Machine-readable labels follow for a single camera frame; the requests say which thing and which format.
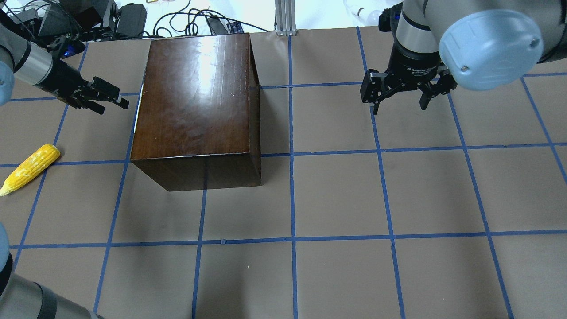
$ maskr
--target yellow corn cob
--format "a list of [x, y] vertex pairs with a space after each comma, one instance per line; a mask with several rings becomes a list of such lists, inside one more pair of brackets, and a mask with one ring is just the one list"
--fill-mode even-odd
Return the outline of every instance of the yellow corn cob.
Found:
[[45, 144], [40, 147], [6, 178], [4, 185], [0, 189], [0, 196], [7, 195], [31, 182], [58, 159], [60, 154], [59, 150], [51, 144]]

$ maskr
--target light blue joint cover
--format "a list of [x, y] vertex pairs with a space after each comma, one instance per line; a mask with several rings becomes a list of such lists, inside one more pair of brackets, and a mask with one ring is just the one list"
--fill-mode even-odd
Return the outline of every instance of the light blue joint cover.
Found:
[[8, 242], [8, 234], [6, 234], [6, 229], [4, 225], [0, 223], [0, 270], [4, 268], [8, 262], [8, 256], [10, 255], [10, 244]]
[[484, 91], [511, 83], [541, 58], [539, 26], [513, 10], [486, 10], [455, 22], [441, 37], [439, 55], [457, 83]]
[[12, 98], [14, 83], [12, 69], [0, 61], [0, 106], [6, 104]]

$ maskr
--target corn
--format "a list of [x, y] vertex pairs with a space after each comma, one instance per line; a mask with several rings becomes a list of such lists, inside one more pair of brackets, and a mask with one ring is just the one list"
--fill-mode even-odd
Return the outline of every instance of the corn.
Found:
[[61, 155], [59, 150], [51, 144], [45, 144], [40, 147], [6, 178], [4, 185], [0, 189], [0, 196], [7, 195], [31, 182], [58, 159], [59, 155]]

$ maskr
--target wooden box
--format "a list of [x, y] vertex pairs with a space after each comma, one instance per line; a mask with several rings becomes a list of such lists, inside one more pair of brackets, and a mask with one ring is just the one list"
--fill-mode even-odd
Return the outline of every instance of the wooden box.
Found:
[[248, 34], [151, 43], [130, 160], [168, 191], [260, 185]]

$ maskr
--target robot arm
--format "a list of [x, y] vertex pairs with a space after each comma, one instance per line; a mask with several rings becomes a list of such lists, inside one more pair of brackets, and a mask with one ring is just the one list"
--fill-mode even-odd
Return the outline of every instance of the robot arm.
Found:
[[128, 108], [129, 102], [121, 97], [116, 86], [98, 77], [91, 82], [84, 80], [79, 71], [0, 24], [0, 105], [10, 100], [12, 73], [74, 108], [103, 114], [104, 107], [93, 100]]
[[421, 90], [425, 110], [457, 83], [470, 90], [510, 83], [538, 62], [567, 57], [566, 10], [566, 0], [405, 0], [380, 16], [394, 45], [384, 73], [366, 72], [362, 101], [376, 114], [395, 93]]

